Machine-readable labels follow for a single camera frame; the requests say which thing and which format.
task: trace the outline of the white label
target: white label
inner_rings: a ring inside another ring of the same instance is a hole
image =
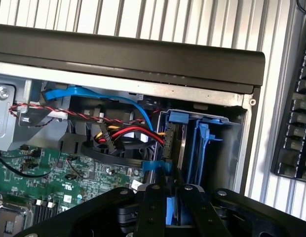
[[[143,100],[144,95],[137,94],[137,100]]]
[[[142,183],[134,179],[132,181],[131,188],[134,190],[138,190],[140,185],[142,185]]]
[[[61,210],[62,210],[62,211],[67,211],[67,210],[69,210],[69,208],[66,207],[66,206],[61,206]]]
[[[72,185],[70,184],[62,184],[66,190],[72,191]]]
[[[64,195],[63,202],[71,203],[72,202],[72,196],[71,195]]]

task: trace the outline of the blue plastic tab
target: blue plastic tab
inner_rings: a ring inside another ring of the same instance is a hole
[[[202,121],[207,122],[207,123],[214,123],[214,124],[224,124],[218,118],[203,118]]]
[[[171,111],[168,121],[188,124],[189,114]]]
[[[207,144],[209,143],[209,141],[222,141],[222,139],[218,139],[215,135],[210,134],[208,124],[203,122],[203,119],[196,120],[192,140],[191,158],[189,161],[187,174],[187,183],[198,185],[200,185],[201,183]]]
[[[143,171],[156,170],[157,168],[162,167],[165,170],[165,174],[170,174],[172,171],[172,163],[164,162],[162,160],[157,161],[144,161],[142,162]]]
[[[166,199],[166,224],[171,225],[173,219],[173,203],[172,198],[168,197]]]

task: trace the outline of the capacitor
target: capacitor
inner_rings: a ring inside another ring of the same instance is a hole
[[[107,168],[106,173],[109,174],[109,175],[113,175],[115,173],[115,170]]]

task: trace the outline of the green circuit board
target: green circuit board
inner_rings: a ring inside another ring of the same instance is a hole
[[[36,149],[39,148],[29,147],[28,151],[4,152],[2,156],[26,155]],[[55,164],[59,156],[58,151],[39,150],[40,157],[31,158],[30,161],[38,166],[24,170],[24,173],[31,175],[47,173]],[[88,157],[78,157],[71,162],[72,166],[86,179],[77,177],[71,180],[68,176],[75,177],[75,173],[66,163],[68,157],[69,154],[61,154],[57,167],[48,176],[36,179],[20,177],[0,163],[0,195],[5,201],[28,202],[31,199],[39,199],[58,203],[58,213],[60,213],[116,187],[129,188],[133,180],[143,181],[141,170],[95,162]],[[22,166],[25,164],[25,158],[7,158],[5,161],[15,169],[24,169]]]

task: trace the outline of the sticker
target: sticker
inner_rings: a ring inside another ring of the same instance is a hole
[[[143,100],[143,98],[144,98],[144,95],[137,94],[137,100]]]
[[[138,190],[140,185],[142,185],[142,183],[134,179],[132,181],[131,188],[134,190]]]
[[[64,195],[63,202],[71,203],[72,202],[72,196],[71,195]]]

